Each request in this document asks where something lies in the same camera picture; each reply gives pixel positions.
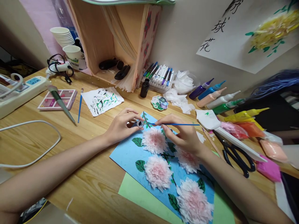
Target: green paint tube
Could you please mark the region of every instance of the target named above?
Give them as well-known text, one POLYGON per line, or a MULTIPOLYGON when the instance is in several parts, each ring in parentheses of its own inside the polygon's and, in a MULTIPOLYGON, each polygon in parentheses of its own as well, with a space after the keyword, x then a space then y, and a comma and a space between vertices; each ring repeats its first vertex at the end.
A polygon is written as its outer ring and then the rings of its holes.
POLYGON ((213 109, 213 112, 218 115, 218 114, 221 114, 221 113, 224 113, 226 111, 229 111, 231 110, 233 107, 235 107, 237 105, 237 103, 239 103, 240 101, 242 101, 244 99, 239 99, 239 100, 236 100, 236 101, 230 101, 228 103, 225 103, 225 104, 221 104, 219 105, 218 107, 215 107, 213 109))

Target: white wall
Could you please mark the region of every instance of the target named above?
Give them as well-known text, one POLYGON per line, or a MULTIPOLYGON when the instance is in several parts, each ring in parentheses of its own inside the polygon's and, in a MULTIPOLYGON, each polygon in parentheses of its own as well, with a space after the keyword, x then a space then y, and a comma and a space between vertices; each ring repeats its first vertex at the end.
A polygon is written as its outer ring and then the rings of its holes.
POLYGON ((0 44, 13 56, 42 69, 51 56, 19 0, 0 0, 0 44))
POLYGON ((174 6, 164 6, 150 61, 170 65, 175 71, 190 70, 200 76, 201 82, 212 77, 215 78, 214 84, 226 80, 223 85, 228 87, 226 94, 244 91, 282 69, 298 67, 299 45, 257 74, 196 55, 230 3, 231 0, 176 0, 174 6))

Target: hand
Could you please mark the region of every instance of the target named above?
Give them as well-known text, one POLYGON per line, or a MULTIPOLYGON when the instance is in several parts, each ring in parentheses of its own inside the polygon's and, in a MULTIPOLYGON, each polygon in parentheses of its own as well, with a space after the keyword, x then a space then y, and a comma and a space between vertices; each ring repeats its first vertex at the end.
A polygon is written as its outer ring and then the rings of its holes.
POLYGON ((116 115, 108 130, 103 134, 110 145, 124 140, 136 131, 144 130, 144 128, 137 126, 129 128, 127 123, 133 119, 144 121, 144 119, 138 115, 138 112, 131 108, 125 108, 116 115))
POLYGON ((207 150, 207 148, 199 141, 194 126, 174 125, 180 131, 179 134, 175 135, 169 129, 169 127, 164 125, 166 123, 187 124, 188 122, 182 120, 181 118, 173 114, 169 114, 155 123, 155 125, 161 125, 166 137, 169 138, 175 145, 180 147, 182 150, 190 152, 196 156, 200 156, 201 152, 207 150))

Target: pink flower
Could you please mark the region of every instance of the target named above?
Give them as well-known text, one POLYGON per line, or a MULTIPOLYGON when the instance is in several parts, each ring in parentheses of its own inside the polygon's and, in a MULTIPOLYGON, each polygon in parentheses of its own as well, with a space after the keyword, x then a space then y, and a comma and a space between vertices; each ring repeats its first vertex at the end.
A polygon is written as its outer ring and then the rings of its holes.
POLYGON ((180 149, 177 146, 175 146, 175 149, 177 151, 174 153, 174 155, 178 158, 180 166, 187 171, 187 174, 196 173, 197 170, 200 170, 199 159, 196 156, 180 149))
POLYGON ((153 155, 144 165, 146 179, 152 185, 152 188, 158 188, 161 192, 163 189, 170 188, 170 177, 173 172, 169 169, 170 165, 166 160, 153 155))
POLYGON ((207 201, 206 195, 198 187, 198 183, 186 178, 181 180, 181 186, 177 187, 178 205, 185 223, 207 224, 213 220, 212 211, 214 205, 207 201))
POLYGON ((164 153, 167 150, 165 136, 160 130, 153 127, 143 132, 142 144, 144 145, 144 150, 153 154, 164 153))

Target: black bottle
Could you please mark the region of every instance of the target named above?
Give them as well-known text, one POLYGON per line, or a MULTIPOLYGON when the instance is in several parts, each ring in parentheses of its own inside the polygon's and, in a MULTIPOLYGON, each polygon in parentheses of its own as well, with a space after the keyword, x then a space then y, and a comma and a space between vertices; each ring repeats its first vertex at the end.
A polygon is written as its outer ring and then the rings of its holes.
POLYGON ((145 79, 145 81, 142 83, 140 96, 145 98, 147 95, 147 92, 149 91, 149 88, 150 88, 150 80, 145 79))

